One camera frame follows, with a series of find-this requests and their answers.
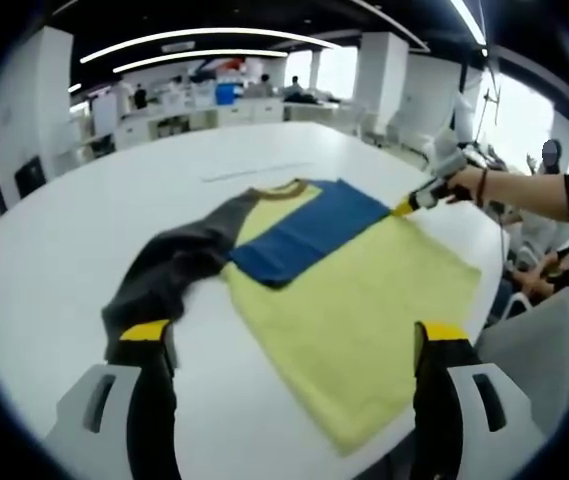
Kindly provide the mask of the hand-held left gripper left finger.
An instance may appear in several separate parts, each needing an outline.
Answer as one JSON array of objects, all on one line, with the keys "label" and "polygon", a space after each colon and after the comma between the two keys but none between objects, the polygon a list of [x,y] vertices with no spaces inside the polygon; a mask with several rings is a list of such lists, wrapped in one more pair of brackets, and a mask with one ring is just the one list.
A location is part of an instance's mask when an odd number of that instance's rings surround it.
[{"label": "hand-held left gripper left finger", "polygon": [[170,320],[125,330],[59,400],[47,452],[74,479],[177,479],[176,367]]}]

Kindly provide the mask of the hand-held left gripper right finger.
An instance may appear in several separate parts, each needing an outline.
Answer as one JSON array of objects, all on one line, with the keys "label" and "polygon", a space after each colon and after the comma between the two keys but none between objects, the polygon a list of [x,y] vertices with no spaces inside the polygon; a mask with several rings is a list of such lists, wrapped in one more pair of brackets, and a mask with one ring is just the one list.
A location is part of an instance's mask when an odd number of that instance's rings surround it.
[{"label": "hand-held left gripper right finger", "polygon": [[526,394],[466,332],[415,323],[414,479],[512,479],[544,445]]}]

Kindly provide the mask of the person's right hand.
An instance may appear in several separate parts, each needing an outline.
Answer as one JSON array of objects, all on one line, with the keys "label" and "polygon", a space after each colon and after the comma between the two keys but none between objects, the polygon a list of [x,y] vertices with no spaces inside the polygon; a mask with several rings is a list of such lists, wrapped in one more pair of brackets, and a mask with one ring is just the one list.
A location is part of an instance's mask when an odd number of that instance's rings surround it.
[{"label": "person's right hand", "polygon": [[476,202],[478,188],[484,173],[484,169],[474,166],[467,166],[458,171],[447,181],[450,195],[446,202],[448,204],[455,204],[462,201]]}]

